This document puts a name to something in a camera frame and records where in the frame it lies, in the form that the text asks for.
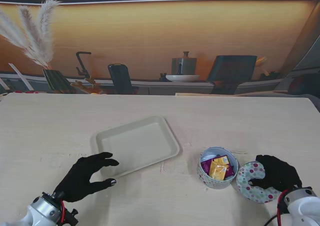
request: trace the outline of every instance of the faucet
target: faucet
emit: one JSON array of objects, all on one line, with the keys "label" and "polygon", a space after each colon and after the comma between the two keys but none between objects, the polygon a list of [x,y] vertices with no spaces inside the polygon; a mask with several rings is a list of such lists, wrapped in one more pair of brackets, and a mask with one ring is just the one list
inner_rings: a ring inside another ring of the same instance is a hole
[{"label": "faucet", "polygon": [[80,58],[80,55],[79,55],[79,54],[86,54],[86,55],[90,55],[90,54],[91,54],[91,52],[82,52],[82,51],[79,51],[79,52],[76,52],[76,54],[75,54],[75,55],[76,55],[76,57],[78,58],[78,61],[79,61],[80,65],[81,65],[81,68],[82,68],[82,71],[80,71],[78,67],[75,67],[75,68],[76,68],[76,70],[78,71],[78,75],[80,75],[80,76],[84,76],[84,78],[89,79],[89,78],[90,78],[90,75],[89,75],[88,71],[86,70],[86,68],[85,68],[84,64],[82,63],[82,61],[81,61],[81,58]]}]

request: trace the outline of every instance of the light wood tabletop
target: light wood tabletop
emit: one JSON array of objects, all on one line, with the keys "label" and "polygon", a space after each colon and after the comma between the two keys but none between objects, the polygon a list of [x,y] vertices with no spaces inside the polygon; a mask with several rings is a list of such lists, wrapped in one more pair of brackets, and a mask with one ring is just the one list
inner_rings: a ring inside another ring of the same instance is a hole
[{"label": "light wood tabletop", "polygon": [[235,180],[217,190],[198,179],[200,154],[213,146],[240,165],[276,156],[320,195],[320,114],[306,98],[11,93],[0,102],[0,223],[21,219],[42,191],[52,193],[78,158],[91,155],[94,132],[151,115],[165,117],[180,153],[66,203],[79,211],[79,226],[264,225],[275,201],[244,198]]}]

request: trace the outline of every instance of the orange wall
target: orange wall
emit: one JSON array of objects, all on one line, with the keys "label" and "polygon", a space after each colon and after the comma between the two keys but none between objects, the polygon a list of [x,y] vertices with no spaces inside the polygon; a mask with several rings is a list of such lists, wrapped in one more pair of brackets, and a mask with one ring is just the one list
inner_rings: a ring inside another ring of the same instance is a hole
[{"label": "orange wall", "polygon": [[[217,55],[268,57],[265,68],[283,65],[312,9],[313,0],[212,0],[62,5],[56,10],[53,69],[77,76],[77,51],[95,77],[108,78],[107,65],[128,66],[134,79],[171,73],[171,59],[190,51],[196,73],[208,76]],[[14,5],[1,9],[18,22]],[[32,8],[36,15],[37,7]],[[42,74],[19,48],[0,38],[0,71],[8,63],[26,74]],[[256,68],[253,78],[260,76]]]}]

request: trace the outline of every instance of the red cable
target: red cable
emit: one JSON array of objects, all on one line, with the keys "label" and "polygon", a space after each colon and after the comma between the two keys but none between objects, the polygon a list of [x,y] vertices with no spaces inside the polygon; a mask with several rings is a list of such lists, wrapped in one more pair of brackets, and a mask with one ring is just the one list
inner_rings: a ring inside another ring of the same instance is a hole
[{"label": "red cable", "polygon": [[[283,192],[280,194],[280,196],[279,196],[279,198],[278,198],[278,205],[280,204],[280,201],[281,201],[283,195],[284,195],[286,192],[288,192],[288,191],[289,191],[289,189],[286,189],[285,191],[283,191]],[[277,220],[278,226],[281,226],[281,218],[280,218],[280,210],[279,210],[279,207],[277,207],[277,211],[276,211],[276,220]]]},{"label": "red cable", "polygon": [[61,223],[63,223],[65,221],[66,208],[62,200],[61,200],[61,207],[62,207]]}]

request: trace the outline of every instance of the black glove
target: black glove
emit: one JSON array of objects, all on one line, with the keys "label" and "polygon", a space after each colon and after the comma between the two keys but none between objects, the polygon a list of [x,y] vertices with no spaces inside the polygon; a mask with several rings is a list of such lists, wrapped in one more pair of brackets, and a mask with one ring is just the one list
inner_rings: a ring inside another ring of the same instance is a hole
[{"label": "black glove", "polygon": [[256,161],[260,162],[265,170],[263,179],[251,179],[249,184],[263,189],[274,187],[283,192],[286,189],[293,189],[296,186],[301,188],[302,182],[296,169],[288,163],[270,155],[257,155]]},{"label": "black glove", "polygon": [[102,152],[89,157],[79,158],[72,166],[64,179],[55,188],[53,197],[55,200],[64,200],[67,202],[76,202],[82,200],[87,195],[104,190],[116,184],[113,178],[102,182],[90,183],[93,173],[106,166],[117,166],[119,163],[112,157],[112,153]]}]

